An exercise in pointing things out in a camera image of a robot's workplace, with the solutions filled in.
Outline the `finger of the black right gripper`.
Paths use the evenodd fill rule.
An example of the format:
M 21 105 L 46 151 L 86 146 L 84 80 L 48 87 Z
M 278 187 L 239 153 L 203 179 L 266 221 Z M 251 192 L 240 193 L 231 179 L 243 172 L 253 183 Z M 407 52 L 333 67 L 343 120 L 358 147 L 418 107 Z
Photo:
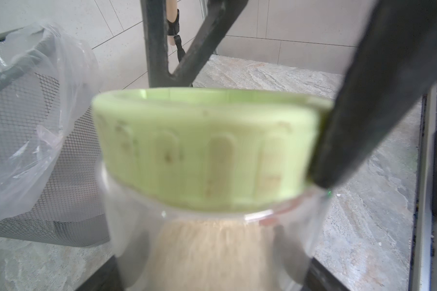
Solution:
M 168 67 L 166 1 L 141 1 L 150 87 L 188 87 L 225 37 L 247 1 L 208 1 L 207 16 L 173 73 Z
M 378 1 L 310 167 L 315 185 L 346 181 L 437 81 L 437 1 Z

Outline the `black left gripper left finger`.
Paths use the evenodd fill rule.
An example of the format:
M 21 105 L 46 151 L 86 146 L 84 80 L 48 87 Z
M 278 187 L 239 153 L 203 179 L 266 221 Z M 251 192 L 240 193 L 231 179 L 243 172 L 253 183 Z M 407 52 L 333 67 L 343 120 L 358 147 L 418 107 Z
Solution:
M 109 258 L 76 291 L 124 291 L 115 256 Z

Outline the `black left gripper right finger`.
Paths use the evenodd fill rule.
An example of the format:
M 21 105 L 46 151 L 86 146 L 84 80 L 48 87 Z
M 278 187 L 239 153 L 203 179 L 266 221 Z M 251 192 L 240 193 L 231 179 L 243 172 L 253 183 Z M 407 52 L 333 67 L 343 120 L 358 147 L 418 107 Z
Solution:
M 313 258 L 302 291 L 349 291 L 349 289 L 316 258 Z

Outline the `green lidded rice jar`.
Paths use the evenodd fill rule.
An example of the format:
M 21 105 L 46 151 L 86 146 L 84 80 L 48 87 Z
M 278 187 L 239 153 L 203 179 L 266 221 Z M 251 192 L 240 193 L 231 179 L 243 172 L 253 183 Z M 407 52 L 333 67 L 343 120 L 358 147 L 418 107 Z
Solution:
M 127 291 L 300 291 L 330 194 L 308 170 L 333 108 L 306 94 L 111 91 L 97 182 Z

